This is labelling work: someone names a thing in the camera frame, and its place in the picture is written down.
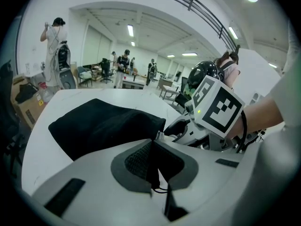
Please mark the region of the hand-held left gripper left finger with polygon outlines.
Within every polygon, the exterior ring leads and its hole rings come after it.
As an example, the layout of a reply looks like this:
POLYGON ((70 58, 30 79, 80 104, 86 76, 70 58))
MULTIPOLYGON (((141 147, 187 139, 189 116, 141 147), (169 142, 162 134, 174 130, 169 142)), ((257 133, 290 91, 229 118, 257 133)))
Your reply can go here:
POLYGON ((113 176, 111 163, 123 152, 151 145, 150 139, 86 154, 72 162, 33 194, 50 226, 166 226, 169 221, 151 192, 133 192, 113 176))

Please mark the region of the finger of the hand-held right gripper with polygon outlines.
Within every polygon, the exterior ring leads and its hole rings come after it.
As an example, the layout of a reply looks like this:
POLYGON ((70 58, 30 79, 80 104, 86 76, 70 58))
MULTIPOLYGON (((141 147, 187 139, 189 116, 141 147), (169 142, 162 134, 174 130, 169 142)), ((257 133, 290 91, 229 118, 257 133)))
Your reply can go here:
POLYGON ((189 115, 181 115, 164 130, 164 134, 174 136, 173 142, 196 142, 195 128, 189 115))

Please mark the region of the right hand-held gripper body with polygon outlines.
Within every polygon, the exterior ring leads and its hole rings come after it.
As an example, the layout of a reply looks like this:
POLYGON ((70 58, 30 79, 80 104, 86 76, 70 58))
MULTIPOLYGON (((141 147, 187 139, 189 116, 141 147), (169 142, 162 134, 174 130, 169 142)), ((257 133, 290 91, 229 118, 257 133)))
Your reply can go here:
POLYGON ((265 129, 248 133, 245 103, 221 81, 205 76, 185 110, 195 123, 195 137, 208 150, 244 153, 265 129))

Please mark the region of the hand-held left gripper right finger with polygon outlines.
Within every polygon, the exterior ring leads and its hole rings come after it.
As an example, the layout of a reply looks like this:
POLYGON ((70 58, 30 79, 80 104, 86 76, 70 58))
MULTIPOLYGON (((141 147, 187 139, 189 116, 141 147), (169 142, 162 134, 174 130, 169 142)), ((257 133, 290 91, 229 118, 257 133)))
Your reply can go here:
POLYGON ((297 132, 281 130, 244 154, 199 150, 157 140, 154 147, 180 163, 168 181, 167 226, 272 225, 297 174, 297 132))

